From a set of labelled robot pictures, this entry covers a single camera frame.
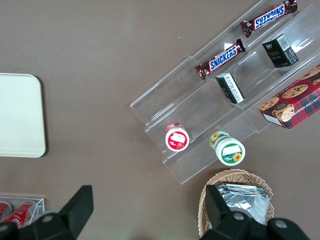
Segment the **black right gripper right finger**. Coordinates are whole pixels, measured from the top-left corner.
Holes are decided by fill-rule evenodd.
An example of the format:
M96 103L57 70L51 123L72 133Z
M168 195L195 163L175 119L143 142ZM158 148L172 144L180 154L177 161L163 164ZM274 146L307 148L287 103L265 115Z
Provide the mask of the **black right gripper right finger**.
M202 240L248 240L251 219L239 211L231 211L214 185L206 186L205 208L211 223Z

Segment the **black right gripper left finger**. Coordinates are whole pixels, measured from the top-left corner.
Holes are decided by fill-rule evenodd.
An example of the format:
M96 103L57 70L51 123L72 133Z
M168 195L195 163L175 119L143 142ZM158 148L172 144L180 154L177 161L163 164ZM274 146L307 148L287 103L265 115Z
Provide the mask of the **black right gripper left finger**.
M34 222L36 240L76 240L94 211L93 188L83 185L58 213Z

